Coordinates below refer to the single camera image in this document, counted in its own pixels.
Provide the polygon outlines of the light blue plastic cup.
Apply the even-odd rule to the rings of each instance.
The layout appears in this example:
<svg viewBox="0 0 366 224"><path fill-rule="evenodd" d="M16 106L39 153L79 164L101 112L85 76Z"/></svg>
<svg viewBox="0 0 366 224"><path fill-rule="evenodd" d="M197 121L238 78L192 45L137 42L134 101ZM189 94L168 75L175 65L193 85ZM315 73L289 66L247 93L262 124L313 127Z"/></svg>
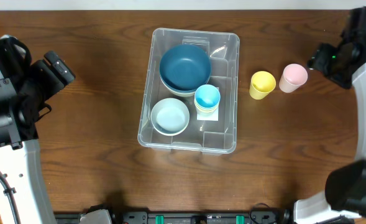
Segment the light blue plastic cup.
<svg viewBox="0 0 366 224"><path fill-rule="evenodd" d="M221 94L217 87L206 84L196 90L194 100L200 107L210 110L219 106Z"/></svg>

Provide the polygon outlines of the cream plastic cup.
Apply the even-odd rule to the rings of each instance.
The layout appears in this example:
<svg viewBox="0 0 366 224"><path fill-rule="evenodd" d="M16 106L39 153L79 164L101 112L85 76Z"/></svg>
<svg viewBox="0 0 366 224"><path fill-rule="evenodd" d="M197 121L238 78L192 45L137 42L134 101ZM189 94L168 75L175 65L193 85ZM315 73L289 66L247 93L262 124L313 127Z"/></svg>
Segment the cream plastic cup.
<svg viewBox="0 0 366 224"><path fill-rule="evenodd" d="M214 115L217 116L218 109L216 111L213 111L212 113L201 113L200 111L197 111L197 110L196 110L196 112L197 112L198 117L207 118L207 117L211 117L211 116L214 116Z"/></svg>

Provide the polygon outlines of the dark blue bowl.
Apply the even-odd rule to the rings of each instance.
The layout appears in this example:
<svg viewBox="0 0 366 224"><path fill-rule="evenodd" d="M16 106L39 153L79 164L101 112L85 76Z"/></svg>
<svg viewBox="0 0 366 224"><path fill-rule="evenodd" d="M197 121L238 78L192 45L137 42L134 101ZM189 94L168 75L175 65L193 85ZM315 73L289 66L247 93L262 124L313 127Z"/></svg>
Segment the dark blue bowl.
<svg viewBox="0 0 366 224"><path fill-rule="evenodd" d="M181 44L169 49L161 58L159 71L171 87L192 90L201 84L184 84L189 78L205 81L211 76L211 61L207 53L195 45Z"/></svg>
<svg viewBox="0 0 366 224"><path fill-rule="evenodd" d="M160 80L162 81L163 85L167 88L167 90L176 96L182 96L182 97L193 96L195 94L195 91L198 89L198 87L197 87L192 90L178 90L176 88L171 87L163 78L160 78ZM183 83L184 84L205 85L208 83L209 80L210 80L210 77L205 79L205 81L202 81L201 79L198 79L198 78L189 78L188 80L183 81Z"/></svg>

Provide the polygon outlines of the beige plastic bowl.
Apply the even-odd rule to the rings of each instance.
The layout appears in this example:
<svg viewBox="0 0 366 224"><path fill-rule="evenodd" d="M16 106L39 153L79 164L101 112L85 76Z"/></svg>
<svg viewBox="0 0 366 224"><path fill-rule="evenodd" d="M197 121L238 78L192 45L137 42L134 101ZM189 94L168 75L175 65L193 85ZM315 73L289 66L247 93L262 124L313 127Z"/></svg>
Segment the beige plastic bowl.
<svg viewBox="0 0 366 224"><path fill-rule="evenodd" d="M170 91L171 93L173 93L174 95L176 96L180 96L180 97L191 97L191 96L194 96L196 90L194 91L189 91L189 92L180 92L180 91L176 91L176 90L173 90L171 87L169 87L167 84L165 84L165 87L167 88L168 91Z"/></svg>

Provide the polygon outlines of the grey plastic bowl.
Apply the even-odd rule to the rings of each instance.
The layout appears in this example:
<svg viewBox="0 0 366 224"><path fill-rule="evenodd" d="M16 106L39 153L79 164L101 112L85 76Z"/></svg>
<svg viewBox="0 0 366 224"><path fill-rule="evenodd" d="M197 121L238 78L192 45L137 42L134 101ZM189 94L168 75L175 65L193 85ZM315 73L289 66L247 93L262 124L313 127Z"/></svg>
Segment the grey plastic bowl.
<svg viewBox="0 0 366 224"><path fill-rule="evenodd" d="M152 108L150 119L160 134L176 136L188 127L190 112L184 102L176 98L165 98Z"/></svg>

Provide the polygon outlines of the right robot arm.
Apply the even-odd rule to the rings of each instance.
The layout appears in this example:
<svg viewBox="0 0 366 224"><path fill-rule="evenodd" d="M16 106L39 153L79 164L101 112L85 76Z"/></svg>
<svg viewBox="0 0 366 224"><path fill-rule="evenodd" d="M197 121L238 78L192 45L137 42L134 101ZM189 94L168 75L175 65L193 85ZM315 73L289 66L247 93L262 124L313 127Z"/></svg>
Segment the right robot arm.
<svg viewBox="0 0 366 224"><path fill-rule="evenodd" d="M366 6L350 11L334 47L322 43L307 66L357 100L358 141L354 162L331 172L325 189L294 204L293 223L353 223L366 218Z"/></svg>

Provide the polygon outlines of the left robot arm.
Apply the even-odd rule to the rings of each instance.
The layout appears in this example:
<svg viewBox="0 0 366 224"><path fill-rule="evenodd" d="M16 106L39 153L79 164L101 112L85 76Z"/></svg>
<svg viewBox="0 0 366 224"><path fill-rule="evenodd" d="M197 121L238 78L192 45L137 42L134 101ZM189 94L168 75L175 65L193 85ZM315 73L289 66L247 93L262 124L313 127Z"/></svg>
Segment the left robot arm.
<svg viewBox="0 0 366 224"><path fill-rule="evenodd" d="M0 38L0 216L3 223L113 223L106 207L56 215L42 176L36 123L51 111L48 99L75 74L54 52L32 61L17 38Z"/></svg>

